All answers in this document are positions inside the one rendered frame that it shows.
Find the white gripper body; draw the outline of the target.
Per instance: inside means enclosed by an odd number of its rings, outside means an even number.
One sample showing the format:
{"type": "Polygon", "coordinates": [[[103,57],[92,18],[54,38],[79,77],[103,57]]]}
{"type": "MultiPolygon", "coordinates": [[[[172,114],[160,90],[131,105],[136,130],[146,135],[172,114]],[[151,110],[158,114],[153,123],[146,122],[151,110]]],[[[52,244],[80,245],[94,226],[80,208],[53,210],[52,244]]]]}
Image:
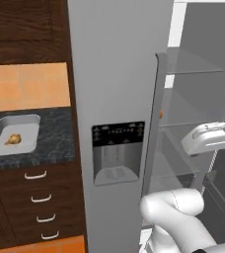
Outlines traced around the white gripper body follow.
{"type": "Polygon", "coordinates": [[[190,156],[225,149],[225,122],[205,123],[194,127],[182,139],[182,146],[190,156]]]}

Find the grey tupperware container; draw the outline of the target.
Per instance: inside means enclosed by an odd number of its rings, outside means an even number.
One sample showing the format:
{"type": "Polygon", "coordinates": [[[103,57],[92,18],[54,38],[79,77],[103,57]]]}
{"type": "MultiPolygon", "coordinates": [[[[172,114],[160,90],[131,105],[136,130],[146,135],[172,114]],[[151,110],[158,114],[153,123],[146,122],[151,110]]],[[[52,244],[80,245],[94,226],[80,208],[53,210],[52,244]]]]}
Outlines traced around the grey tupperware container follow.
{"type": "Polygon", "coordinates": [[[40,116],[35,114],[7,116],[0,119],[0,156],[33,152],[38,143],[40,116]],[[19,133],[19,144],[6,145],[13,133],[19,133]]]}

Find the brown chicken drumstick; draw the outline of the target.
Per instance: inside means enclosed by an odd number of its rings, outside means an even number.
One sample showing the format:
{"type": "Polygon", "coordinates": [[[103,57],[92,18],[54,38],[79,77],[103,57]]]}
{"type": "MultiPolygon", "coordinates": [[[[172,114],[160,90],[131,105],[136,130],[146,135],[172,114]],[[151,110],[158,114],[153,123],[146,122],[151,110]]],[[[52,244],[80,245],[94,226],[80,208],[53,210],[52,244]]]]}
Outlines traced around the brown chicken drumstick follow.
{"type": "Polygon", "coordinates": [[[19,133],[13,133],[9,139],[5,142],[6,145],[9,144],[19,144],[22,141],[22,137],[19,133]]]}

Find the glass fridge shelf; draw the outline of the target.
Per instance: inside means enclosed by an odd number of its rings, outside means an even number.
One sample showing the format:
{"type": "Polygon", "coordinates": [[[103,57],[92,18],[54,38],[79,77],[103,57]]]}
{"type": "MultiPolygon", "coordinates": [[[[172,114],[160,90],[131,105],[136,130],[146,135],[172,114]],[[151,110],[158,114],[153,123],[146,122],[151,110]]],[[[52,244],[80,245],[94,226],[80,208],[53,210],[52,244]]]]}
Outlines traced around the glass fridge shelf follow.
{"type": "Polygon", "coordinates": [[[165,89],[162,100],[161,127],[175,127],[217,122],[221,119],[225,100],[201,91],[165,89]]]}
{"type": "Polygon", "coordinates": [[[191,167],[189,162],[168,138],[167,134],[160,130],[157,139],[153,163],[153,177],[177,177],[180,181],[183,177],[195,178],[199,173],[191,167]]]}
{"type": "Polygon", "coordinates": [[[215,72],[223,72],[223,69],[180,47],[169,47],[167,50],[169,75],[215,72]]]}

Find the grey open fridge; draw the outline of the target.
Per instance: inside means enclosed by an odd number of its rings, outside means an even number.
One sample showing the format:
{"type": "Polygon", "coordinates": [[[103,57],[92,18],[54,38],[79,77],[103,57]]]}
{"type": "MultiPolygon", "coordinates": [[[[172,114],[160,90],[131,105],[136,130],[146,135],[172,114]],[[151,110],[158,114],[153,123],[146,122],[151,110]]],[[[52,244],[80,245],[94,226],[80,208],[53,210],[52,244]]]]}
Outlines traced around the grey open fridge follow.
{"type": "MultiPolygon", "coordinates": [[[[166,74],[165,89],[190,92],[201,91],[225,100],[225,0],[194,0],[186,5],[181,40],[176,46],[196,54],[223,69],[223,72],[166,74]]],[[[168,48],[158,50],[167,53],[168,48]]],[[[221,119],[225,122],[225,104],[221,119]]],[[[182,139],[201,124],[160,126],[175,148],[191,167],[199,171],[195,178],[153,177],[148,194],[180,188],[198,190],[204,200],[204,210],[198,215],[217,243],[225,243],[225,149],[190,156],[182,146],[182,139]]]]}

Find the grey fridge door with dispenser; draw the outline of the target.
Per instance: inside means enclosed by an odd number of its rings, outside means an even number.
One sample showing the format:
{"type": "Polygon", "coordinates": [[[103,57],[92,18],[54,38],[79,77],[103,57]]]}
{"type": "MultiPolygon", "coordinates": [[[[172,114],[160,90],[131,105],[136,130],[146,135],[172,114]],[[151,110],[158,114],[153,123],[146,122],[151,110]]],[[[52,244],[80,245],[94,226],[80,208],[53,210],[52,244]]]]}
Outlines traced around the grey fridge door with dispenser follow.
{"type": "Polygon", "coordinates": [[[138,253],[158,50],[174,0],[67,0],[87,253],[138,253]],[[142,122],[140,143],[95,148],[92,128],[142,122]]]}

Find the dark wood drawer front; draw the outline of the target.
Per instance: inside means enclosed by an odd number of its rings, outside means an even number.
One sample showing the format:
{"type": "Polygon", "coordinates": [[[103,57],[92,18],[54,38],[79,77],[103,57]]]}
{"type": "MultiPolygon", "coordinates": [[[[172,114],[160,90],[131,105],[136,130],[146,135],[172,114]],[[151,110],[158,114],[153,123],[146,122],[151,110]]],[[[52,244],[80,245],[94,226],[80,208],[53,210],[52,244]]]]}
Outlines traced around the dark wood drawer front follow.
{"type": "Polygon", "coordinates": [[[1,190],[0,198],[4,207],[8,210],[35,207],[37,205],[69,206],[72,202],[80,201],[80,193],[74,192],[69,187],[65,186],[51,186],[36,189],[17,188],[1,190]],[[31,201],[31,196],[40,199],[47,197],[49,194],[52,194],[52,198],[48,202],[34,204],[31,201]]]}
{"type": "Polygon", "coordinates": [[[46,164],[33,167],[0,170],[0,189],[41,188],[54,185],[65,185],[71,181],[79,181],[80,173],[72,163],[46,164]],[[30,176],[47,171],[45,178],[26,180],[24,174],[30,176]]]}
{"type": "Polygon", "coordinates": [[[44,235],[51,235],[57,230],[60,231],[60,234],[55,239],[77,236],[83,233],[81,227],[76,227],[75,225],[64,225],[56,222],[35,224],[33,226],[22,226],[14,229],[18,241],[22,244],[50,241],[42,240],[40,235],[42,233],[44,235]]]}
{"type": "Polygon", "coordinates": [[[7,215],[10,218],[14,228],[22,226],[33,226],[40,224],[36,218],[52,217],[56,214],[55,220],[44,223],[61,223],[64,225],[74,224],[82,218],[82,215],[70,207],[52,206],[52,205],[37,205],[35,207],[26,207],[19,209],[8,209],[7,215]]]}

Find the dark wood wall cupboard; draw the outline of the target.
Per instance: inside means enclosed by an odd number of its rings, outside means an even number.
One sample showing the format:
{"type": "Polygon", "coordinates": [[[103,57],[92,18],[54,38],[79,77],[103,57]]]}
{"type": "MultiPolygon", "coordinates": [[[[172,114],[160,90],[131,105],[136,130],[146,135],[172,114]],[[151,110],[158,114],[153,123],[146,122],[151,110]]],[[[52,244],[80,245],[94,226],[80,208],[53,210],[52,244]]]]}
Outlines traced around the dark wood wall cupboard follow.
{"type": "Polygon", "coordinates": [[[0,65],[66,60],[66,0],[0,0],[0,65]]]}

